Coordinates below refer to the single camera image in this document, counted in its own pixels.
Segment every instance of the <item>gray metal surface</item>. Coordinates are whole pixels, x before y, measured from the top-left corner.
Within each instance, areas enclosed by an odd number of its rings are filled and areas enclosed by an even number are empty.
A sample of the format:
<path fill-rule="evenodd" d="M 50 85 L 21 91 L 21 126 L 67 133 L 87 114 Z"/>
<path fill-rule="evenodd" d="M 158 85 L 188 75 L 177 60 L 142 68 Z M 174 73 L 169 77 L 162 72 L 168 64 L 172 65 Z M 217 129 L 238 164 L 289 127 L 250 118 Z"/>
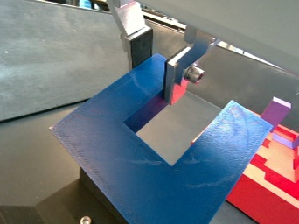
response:
<path fill-rule="evenodd" d="M 78 165 L 49 131 L 74 108 L 0 124 L 0 205 L 34 206 L 78 178 Z"/>
<path fill-rule="evenodd" d="M 0 18 L 0 120 L 89 98 L 126 72 L 109 14 L 1 0 Z"/>
<path fill-rule="evenodd" d="M 299 74 L 299 3 L 289 1 L 140 0 L 230 45 Z"/>
<path fill-rule="evenodd" d="M 282 125 L 299 131 L 299 78 L 285 71 L 216 47 L 200 59 L 205 74 L 188 90 L 222 108 L 234 100 L 258 114 L 273 96 L 292 103 Z"/>

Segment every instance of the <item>red plastic block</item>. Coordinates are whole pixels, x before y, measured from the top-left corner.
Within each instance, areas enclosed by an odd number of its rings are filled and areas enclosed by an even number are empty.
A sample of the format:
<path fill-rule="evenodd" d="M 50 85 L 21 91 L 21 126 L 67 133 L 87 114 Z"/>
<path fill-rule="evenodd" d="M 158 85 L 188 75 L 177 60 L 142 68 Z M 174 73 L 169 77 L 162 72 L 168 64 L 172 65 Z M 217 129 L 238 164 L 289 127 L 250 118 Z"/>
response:
<path fill-rule="evenodd" d="M 226 200 L 260 224 L 299 223 L 299 207 L 246 175 L 240 177 Z"/>

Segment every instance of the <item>blue plastic part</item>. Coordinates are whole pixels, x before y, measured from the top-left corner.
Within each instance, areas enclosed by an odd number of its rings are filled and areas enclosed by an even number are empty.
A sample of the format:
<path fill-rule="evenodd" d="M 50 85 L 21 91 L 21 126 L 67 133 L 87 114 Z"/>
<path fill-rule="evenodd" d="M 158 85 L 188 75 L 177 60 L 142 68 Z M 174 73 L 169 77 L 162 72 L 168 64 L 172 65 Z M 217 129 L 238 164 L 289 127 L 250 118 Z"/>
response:
<path fill-rule="evenodd" d="M 204 224 L 270 125 L 230 101 L 169 166 L 130 130 L 165 106 L 164 61 L 156 54 L 62 118 L 51 132 L 129 224 Z"/>

